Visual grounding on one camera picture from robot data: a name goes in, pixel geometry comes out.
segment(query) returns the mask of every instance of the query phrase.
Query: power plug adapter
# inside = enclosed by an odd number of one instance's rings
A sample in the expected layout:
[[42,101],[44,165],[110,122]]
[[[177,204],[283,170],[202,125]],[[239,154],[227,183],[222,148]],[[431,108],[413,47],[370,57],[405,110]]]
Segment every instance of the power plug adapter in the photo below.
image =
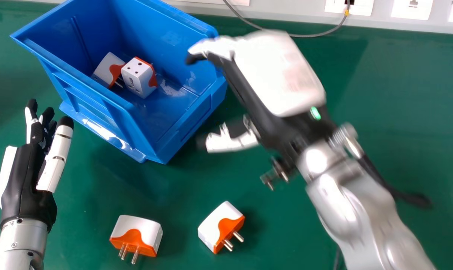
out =
[[230,202],[217,207],[198,227],[198,237],[214,253],[224,246],[233,251],[230,239],[234,236],[243,243],[245,239],[238,233],[245,223],[245,216]]
[[121,69],[121,75],[127,88],[142,99],[158,87],[155,69],[138,57],[133,58]]
[[123,87],[117,80],[120,78],[121,68],[124,65],[125,62],[123,60],[109,52],[95,69],[91,78],[109,89],[113,87],[114,84]]
[[158,222],[140,217],[122,215],[110,236],[110,242],[122,260],[128,252],[134,253],[132,264],[135,264],[138,255],[156,257],[160,246],[163,230]]

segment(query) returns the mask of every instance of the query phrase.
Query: blue plastic bin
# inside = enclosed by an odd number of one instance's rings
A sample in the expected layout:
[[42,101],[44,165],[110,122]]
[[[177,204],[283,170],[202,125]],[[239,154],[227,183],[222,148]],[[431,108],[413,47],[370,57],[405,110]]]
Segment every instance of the blue plastic bin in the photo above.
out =
[[[191,45],[217,35],[159,0],[68,0],[12,38],[39,58],[64,113],[136,161],[166,164],[225,97],[212,64],[185,65]],[[110,51],[153,63],[158,89],[141,99],[91,79]]]

